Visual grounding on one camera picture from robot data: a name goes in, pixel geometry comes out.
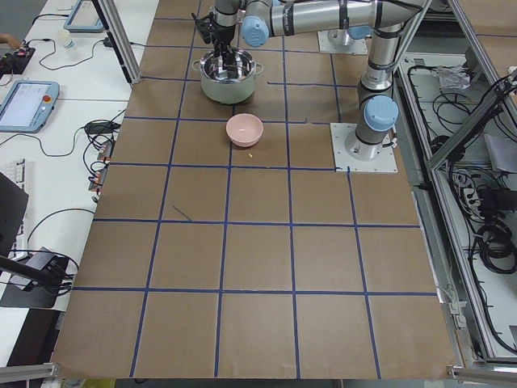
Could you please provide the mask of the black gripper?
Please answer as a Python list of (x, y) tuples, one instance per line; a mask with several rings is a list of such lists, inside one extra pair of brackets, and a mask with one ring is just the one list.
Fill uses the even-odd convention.
[(237, 75), (237, 60), (230, 46), (235, 35), (237, 13), (226, 14), (219, 10), (211, 10), (203, 17), (198, 18), (194, 13), (191, 17), (201, 40), (205, 44), (214, 45), (217, 68), (226, 70), (228, 75)]

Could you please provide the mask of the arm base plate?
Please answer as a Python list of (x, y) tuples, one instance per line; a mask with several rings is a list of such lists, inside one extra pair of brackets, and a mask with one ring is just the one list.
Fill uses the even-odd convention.
[(380, 144), (366, 145), (355, 135), (355, 123), (331, 123), (334, 169), (338, 172), (396, 174), (397, 163), (389, 134)]
[(321, 53), (342, 53), (347, 55), (367, 55), (365, 39), (352, 39), (348, 30), (328, 30), (317, 33)]

